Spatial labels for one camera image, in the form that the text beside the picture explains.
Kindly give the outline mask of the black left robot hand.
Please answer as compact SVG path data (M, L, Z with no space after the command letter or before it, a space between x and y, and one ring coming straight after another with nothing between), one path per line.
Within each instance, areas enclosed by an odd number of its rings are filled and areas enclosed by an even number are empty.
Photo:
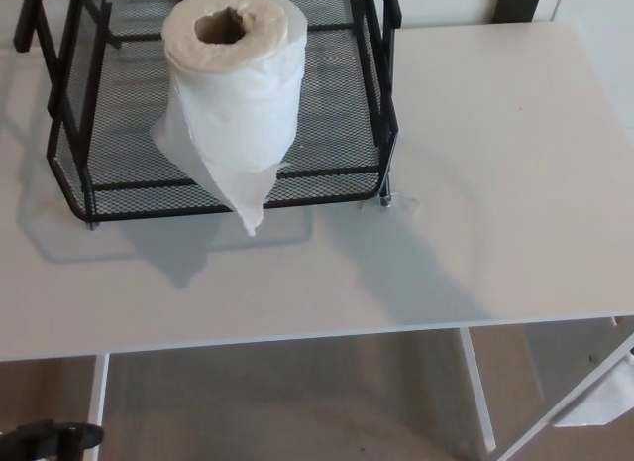
M1 460L81 460L101 444L104 430L86 422L42 420L1 435Z

